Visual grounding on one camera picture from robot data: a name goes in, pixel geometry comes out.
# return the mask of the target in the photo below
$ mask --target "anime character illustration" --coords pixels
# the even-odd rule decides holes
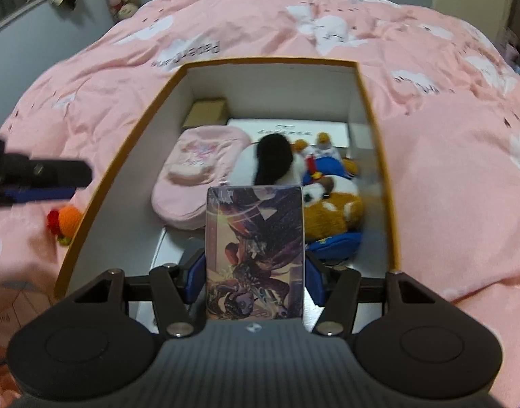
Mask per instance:
[[[304,225],[299,187],[233,187],[207,194],[207,316],[300,317]]]

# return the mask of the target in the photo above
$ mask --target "black circular joint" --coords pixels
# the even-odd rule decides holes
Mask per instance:
[[[85,401],[145,373],[158,350],[155,337],[118,310],[97,305],[60,311],[56,306],[14,335],[7,363],[25,392],[50,401]]]
[[[425,363],[450,362],[464,350],[460,337],[443,327],[412,328],[402,335],[400,344],[411,358]]]
[[[496,337],[447,304],[388,313],[357,335],[354,355],[381,384],[420,399],[474,394],[495,379],[502,360]]]
[[[82,363],[101,357],[108,346],[107,335],[96,328],[67,327],[49,337],[47,353],[58,362]]]

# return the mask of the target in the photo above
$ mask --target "small brown cardboard box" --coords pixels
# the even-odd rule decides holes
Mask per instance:
[[[204,99],[196,101],[188,113],[183,129],[201,125],[224,125],[229,114],[225,99]]]

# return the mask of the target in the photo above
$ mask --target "bed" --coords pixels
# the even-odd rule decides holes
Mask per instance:
[[[492,394],[519,406],[520,78],[471,25],[387,0],[153,0],[41,75],[0,137],[10,151],[90,162],[94,181],[71,201],[85,210],[182,63],[268,55],[361,64],[402,268],[495,333]],[[52,295],[66,252],[45,228],[55,205],[0,210],[0,312],[25,285]]]

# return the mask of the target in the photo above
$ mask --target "gray ribbed surface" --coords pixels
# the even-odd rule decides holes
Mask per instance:
[[[453,402],[411,399],[387,390],[358,366],[338,338],[309,334],[301,320],[210,321],[201,334],[166,342],[152,367],[118,393],[95,401],[23,398],[14,408],[499,408],[485,394]]]

